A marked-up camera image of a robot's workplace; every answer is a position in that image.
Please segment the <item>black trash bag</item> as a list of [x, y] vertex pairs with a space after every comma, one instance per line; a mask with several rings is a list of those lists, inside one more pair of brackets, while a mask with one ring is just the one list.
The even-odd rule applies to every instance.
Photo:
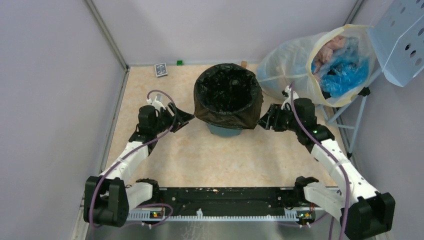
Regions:
[[264, 97], [254, 72], [235, 63], [207, 68], [193, 88], [194, 115], [220, 128], [253, 130]]

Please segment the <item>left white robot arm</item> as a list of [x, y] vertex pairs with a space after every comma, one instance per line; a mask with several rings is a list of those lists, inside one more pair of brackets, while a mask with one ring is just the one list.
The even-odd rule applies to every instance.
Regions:
[[194, 115], [172, 102], [167, 105], [155, 101], [138, 110], [138, 124], [123, 152], [112, 165], [98, 176], [85, 182], [83, 219], [91, 226], [122, 227], [129, 211], [141, 203], [154, 207], [160, 202], [157, 181], [142, 179], [130, 187], [127, 182], [143, 160], [153, 152], [158, 140], [175, 133]]

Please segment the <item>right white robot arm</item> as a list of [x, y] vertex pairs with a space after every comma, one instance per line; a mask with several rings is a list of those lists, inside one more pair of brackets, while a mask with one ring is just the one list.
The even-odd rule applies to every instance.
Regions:
[[333, 133], [318, 123], [315, 105], [308, 98], [271, 104], [257, 123], [265, 130], [291, 131], [327, 171], [339, 188], [329, 190], [313, 177], [298, 177], [293, 200], [299, 206], [313, 203], [338, 220], [350, 240], [364, 240], [392, 229], [396, 201], [379, 192], [359, 173], [341, 150]]

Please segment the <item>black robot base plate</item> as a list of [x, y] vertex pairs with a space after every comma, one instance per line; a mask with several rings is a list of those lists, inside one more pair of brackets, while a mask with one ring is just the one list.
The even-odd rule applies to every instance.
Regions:
[[152, 203], [168, 204], [174, 217], [280, 217], [310, 209], [289, 187], [168, 187], [154, 191]]

